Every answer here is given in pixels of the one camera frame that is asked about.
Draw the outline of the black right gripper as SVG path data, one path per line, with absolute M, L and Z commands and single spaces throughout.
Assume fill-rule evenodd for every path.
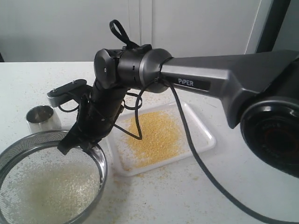
M 89 97 L 82 97 L 76 123 L 59 142 L 58 150 L 67 155 L 79 145 L 84 152 L 100 149 L 98 142 L 112 130 L 127 91 L 127 87 L 105 89 L 98 81 L 94 82 Z

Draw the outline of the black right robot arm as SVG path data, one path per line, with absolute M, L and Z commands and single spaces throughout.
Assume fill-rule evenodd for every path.
M 279 50 L 257 54 L 174 58 L 164 49 L 98 51 L 93 86 L 65 92 L 77 99 L 77 120 L 58 144 L 63 154 L 88 149 L 107 136 L 128 90 L 161 93 L 168 88 L 221 101 L 228 126 L 239 126 L 250 150 L 268 165 L 299 175 L 299 54 Z

